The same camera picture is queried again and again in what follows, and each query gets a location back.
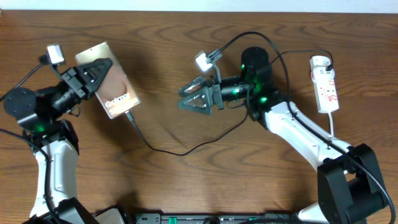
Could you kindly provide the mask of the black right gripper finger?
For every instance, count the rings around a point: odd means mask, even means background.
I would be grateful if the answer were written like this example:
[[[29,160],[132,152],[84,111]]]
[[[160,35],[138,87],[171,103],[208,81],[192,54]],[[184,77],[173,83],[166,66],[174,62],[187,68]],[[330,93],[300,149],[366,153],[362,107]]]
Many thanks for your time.
[[[212,115],[214,101],[211,87],[205,86],[195,91],[192,90],[193,88],[191,87],[180,89],[179,94],[181,99],[178,101],[178,108]]]
[[[214,82],[213,77],[211,77],[210,79],[206,79],[204,75],[201,75],[190,81],[188,84],[181,87],[178,91],[179,96],[187,96],[205,86],[210,86],[211,84],[213,84],[213,82]]]

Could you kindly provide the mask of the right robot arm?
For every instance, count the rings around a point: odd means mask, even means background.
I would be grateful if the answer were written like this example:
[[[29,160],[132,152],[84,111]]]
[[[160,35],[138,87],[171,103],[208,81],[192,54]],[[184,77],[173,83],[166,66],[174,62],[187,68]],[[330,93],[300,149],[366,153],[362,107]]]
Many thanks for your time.
[[[242,53],[239,76],[201,76],[179,94],[179,108],[203,114],[243,100],[252,120],[285,140],[315,169],[318,200],[292,218],[274,215],[274,223],[364,223],[394,206],[374,151],[339,140],[306,117],[275,86],[265,49],[249,47]]]

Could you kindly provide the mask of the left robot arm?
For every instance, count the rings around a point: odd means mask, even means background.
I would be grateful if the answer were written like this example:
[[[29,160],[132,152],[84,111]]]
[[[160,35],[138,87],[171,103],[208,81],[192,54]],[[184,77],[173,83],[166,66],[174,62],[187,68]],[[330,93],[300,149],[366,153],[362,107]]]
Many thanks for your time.
[[[57,73],[55,86],[33,91],[18,83],[1,97],[6,113],[22,128],[22,134],[2,132],[27,143],[39,168],[28,223],[128,223],[118,205],[91,213],[77,199],[79,140],[62,117],[95,95],[112,65],[110,58],[96,59]]]

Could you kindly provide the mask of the bronze Galaxy smartphone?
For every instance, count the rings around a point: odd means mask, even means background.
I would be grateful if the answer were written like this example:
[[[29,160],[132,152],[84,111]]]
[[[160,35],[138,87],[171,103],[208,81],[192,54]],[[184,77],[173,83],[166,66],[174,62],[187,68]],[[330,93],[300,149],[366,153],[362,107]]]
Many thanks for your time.
[[[113,65],[96,92],[97,99],[110,119],[126,113],[141,103],[130,80],[107,42],[98,44],[75,55],[77,64],[110,58]]]

